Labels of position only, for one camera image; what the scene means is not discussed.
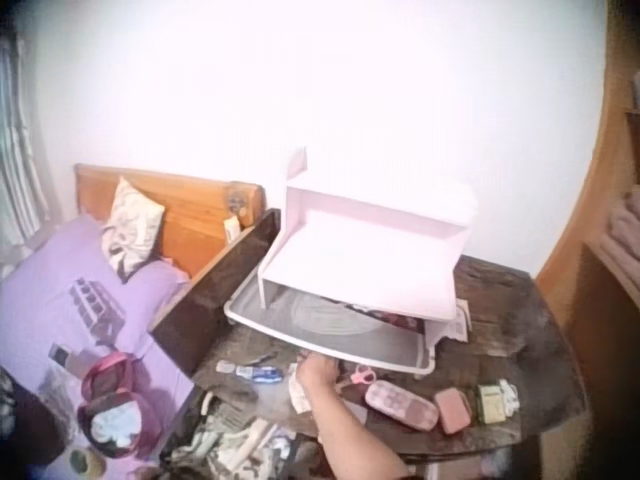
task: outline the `human hand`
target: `human hand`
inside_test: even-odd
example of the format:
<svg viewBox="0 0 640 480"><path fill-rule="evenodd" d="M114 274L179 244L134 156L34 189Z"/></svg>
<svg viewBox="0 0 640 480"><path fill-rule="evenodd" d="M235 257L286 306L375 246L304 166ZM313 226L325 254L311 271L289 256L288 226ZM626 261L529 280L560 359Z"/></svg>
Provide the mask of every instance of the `human hand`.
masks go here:
<svg viewBox="0 0 640 480"><path fill-rule="evenodd" d="M298 364L296 377L307 394L323 389L335 391L338 360L311 352Z"/></svg>

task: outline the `pillow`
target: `pillow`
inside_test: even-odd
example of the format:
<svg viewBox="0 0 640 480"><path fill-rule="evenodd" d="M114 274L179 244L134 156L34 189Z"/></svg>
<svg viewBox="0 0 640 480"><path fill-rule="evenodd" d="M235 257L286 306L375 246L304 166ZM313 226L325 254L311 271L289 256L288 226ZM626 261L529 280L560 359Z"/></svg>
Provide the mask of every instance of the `pillow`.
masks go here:
<svg viewBox="0 0 640 480"><path fill-rule="evenodd" d="M151 256L164 207L120 177L111 216L102 233L102 253L126 283Z"/></svg>

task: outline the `small box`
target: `small box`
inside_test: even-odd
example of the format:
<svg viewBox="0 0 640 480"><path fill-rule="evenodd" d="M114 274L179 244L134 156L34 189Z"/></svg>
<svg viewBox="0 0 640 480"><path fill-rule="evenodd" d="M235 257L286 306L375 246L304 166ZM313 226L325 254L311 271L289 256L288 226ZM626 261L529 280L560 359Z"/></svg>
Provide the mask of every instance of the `small box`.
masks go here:
<svg viewBox="0 0 640 480"><path fill-rule="evenodd" d="M440 423L445 433L451 435L471 425L471 407L460 390L443 390L436 393L434 400L440 411Z"/></svg>
<svg viewBox="0 0 640 480"><path fill-rule="evenodd" d="M504 422L507 419L502 389L499 385L478 386L478 413L480 420L487 425Z"/></svg>

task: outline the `wooden headboard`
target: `wooden headboard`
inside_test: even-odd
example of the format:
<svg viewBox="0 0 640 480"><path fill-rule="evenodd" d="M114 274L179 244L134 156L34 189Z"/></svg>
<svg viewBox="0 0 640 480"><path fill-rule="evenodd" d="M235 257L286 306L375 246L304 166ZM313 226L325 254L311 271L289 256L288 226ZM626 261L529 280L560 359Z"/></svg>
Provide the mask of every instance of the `wooden headboard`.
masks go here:
<svg viewBox="0 0 640 480"><path fill-rule="evenodd" d="M259 185L77 164L78 210L105 221L119 178L165 207L157 252L192 278L226 245L223 221L237 215L248 227L264 212Z"/></svg>

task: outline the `folded towel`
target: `folded towel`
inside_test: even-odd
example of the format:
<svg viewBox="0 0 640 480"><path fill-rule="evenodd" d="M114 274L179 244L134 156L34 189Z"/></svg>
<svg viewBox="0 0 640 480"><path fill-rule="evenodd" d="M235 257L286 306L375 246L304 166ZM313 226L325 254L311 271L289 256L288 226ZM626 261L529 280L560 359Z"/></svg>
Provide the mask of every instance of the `folded towel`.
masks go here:
<svg viewBox="0 0 640 480"><path fill-rule="evenodd" d="M634 185L627 198L627 207L640 219L640 185Z"/></svg>
<svg viewBox="0 0 640 480"><path fill-rule="evenodd" d="M609 216L609 234L620 245L640 260L640 220L627 208L624 202L618 203Z"/></svg>
<svg viewBox="0 0 640 480"><path fill-rule="evenodd" d="M640 261L627 252L616 240L604 234L600 246L618 264L624 273L640 288Z"/></svg>

